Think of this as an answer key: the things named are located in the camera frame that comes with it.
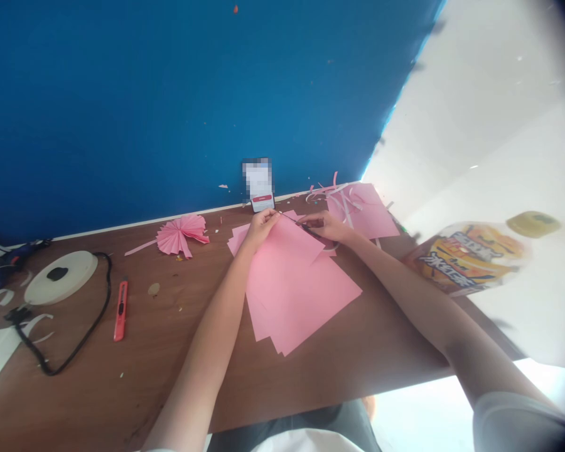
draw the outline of black cable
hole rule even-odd
[[[36,347],[34,345],[34,343],[32,341],[30,341],[30,339],[25,335],[25,333],[23,333],[23,331],[21,329],[21,322],[28,315],[31,314],[30,311],[26,308],[16,308],[9,313],[10,318],[9,318],[9,316],[6,316],[7,320],[13,322],[14,329],[17,331],[17,334],[19,335],[19,337],[21,338],[23,343],[32,351],[32,353],[34,355],[36,355],[36,358],[38,359],[38,362],[40,363],[40,368],[42,369],[42,372],[47,374],[49,377],[53,377],[54,375],[60,374],[60,372],[67,366],[67,364],[69,364],[71,362],[71,360],[74,358],[74,356],[76,356],[77,352],[79,352],[80,349],[82,348],[82,346],[86,343],[86,341],[88,340],[88,337],[90,337],[90,334],[92,334],[92,332],[94,331],[94,328],[97,327],[97,325],[100,322],[100,319],[102,319],[102,317],[105,315],[105,312],[107,311],[107,306],[109,305],[109,298],[111,298],[111,267],[112,267],[111,258],[106,253],[103,253],[103,252],[96,252],[96,253],[94,253],[94,255],[95,256],[104,256],[105,259],[107,259],[107,263],[109,265],[108,268],[107,268],[107,299],[105,300],[105,304],[103,305],[99,316],[96,317],[96,320],[94,321],[94,323],[92,324],[92,326],[90,327],[88,332],[82,338],[82,340],[77,345],[77,347],[75,347],[73,349],[73,352],[71,353],[71,355],[69,355],[69,357],[65,360],[64,363],[61,364],[61,366],[58,369],[52,370],[48,366],[48,364],[46,364],[46,359],[44,358],[44,355],[42,355],[42,352],[38,350],[38,347]]]

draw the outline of hand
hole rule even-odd
[[[310,230],[334,242],[346,242],[354,231],[349,226],[341,223],[328,210],[318,213],[311,213],[298,220],[298,223],[305,223]]]
[[[264,240],[270,233],[270,229],[272,229],[280,218],[281,214],[274,209],[265,209],[256,213],[251,220],[251,226],[249,226],[249,230],[247,231],[247,235],[241,247],[250,249],[255,253],[261,244],[264,243]]]

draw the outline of white tape roll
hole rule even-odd
[[[57,259],[31,280],[25,302],[53,304],[67,298],[90,279],[97,264],[96,256],[87,251],[72,252]]]

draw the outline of finger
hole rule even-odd
[[[324,220],[308,220],[305,223],[308,227],[323,227],[325,225]]]
[[[256,213],[255,217],[258,220],[258,224],[264,224],[268,221],[276,211],[274,209],[263,209],[261,212]]]
[[[325,228],[309,228],[314,234],[318,234],[320,237],[326,238]]]
[[[297,223],[305,223],[306,221],[310,221],[310,220],[322,220],[322,219],[323,219],[322,212],[311,213],[309,215],[306,215],[305,217],[301,217],[299,220],[297,220]]]
[[[264,227],[268,230],[272,229],[272,226],[274,226],[276,223],[278,223],[278,220],[281,219],[281,214],[278,212],[274,212],[273,215],[270,216],[270,218],[268,218],[268,221],[266,222],[266,224],[264,225]]]

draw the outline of dark shorts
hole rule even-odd
[[[361,400],[214,433],[207,452],[250,452],[271,436],[304,428],[333,431],[364,452],[381,452]]]

